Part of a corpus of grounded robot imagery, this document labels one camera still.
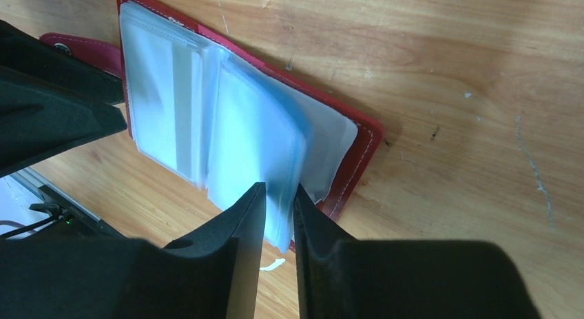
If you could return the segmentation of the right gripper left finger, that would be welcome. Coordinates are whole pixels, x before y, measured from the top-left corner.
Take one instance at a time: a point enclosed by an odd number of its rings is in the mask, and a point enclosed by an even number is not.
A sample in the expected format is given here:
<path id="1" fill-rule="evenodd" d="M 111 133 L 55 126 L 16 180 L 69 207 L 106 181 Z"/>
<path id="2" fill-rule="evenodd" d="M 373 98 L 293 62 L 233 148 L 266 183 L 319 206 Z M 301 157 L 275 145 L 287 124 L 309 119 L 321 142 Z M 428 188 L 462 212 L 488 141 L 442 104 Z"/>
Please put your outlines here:
<path id="1" fill-rule="evenodd" d="M 266 187 L 157 247 L 139 238 L 1 243 L 2 318 L 252 318 Z"/>

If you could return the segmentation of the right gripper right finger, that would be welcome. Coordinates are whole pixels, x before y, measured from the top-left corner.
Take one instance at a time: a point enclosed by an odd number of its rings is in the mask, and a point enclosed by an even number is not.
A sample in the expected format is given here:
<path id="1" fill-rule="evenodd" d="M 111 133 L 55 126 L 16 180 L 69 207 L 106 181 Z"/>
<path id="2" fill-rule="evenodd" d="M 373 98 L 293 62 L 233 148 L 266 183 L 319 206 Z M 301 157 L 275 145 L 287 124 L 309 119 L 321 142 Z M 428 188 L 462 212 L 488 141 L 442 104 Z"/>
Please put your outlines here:
<path id="1" fill-rule="evenodd" d="M 359 240 L 299 187 L 301 318 L 539 318 L 515 264 L 478 240 Z"/>

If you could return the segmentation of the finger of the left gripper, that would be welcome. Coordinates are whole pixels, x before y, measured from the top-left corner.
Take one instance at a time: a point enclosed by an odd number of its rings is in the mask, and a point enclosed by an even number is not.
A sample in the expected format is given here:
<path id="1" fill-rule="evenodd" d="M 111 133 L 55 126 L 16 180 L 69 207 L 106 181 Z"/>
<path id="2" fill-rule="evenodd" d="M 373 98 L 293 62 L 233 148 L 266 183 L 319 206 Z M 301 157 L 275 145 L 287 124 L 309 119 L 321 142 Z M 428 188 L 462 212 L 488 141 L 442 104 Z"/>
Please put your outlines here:
<path id="1" fill-rule="evenodd" d="M 1 66 L 115 105 L 124 100 L 122 82 L 64 51 L 1 21 Z"/>
<path id="2" fill-rule="evenodd" d="M 1 175 L 127 129 L 122 112 L 1 68 Z"/>

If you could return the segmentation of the red leather card holder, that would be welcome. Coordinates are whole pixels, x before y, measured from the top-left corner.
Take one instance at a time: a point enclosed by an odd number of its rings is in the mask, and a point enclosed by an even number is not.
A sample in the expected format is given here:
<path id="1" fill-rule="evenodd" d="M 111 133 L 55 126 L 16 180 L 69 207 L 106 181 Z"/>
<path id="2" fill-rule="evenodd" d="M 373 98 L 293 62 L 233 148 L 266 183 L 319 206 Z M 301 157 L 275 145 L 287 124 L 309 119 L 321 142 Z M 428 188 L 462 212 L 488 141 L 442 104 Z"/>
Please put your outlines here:
<path id="1" fill-rule="evenodd" d="M 220 209 L 267 187 L 264 237 L 293 240 L 298 188 L 327 216 L 345 206 L 383 137 L 374 118 L 254 57 L 158 0 L 117 0 L 121 46 L 42 42 L 121 79 L 138 151 Z"/>

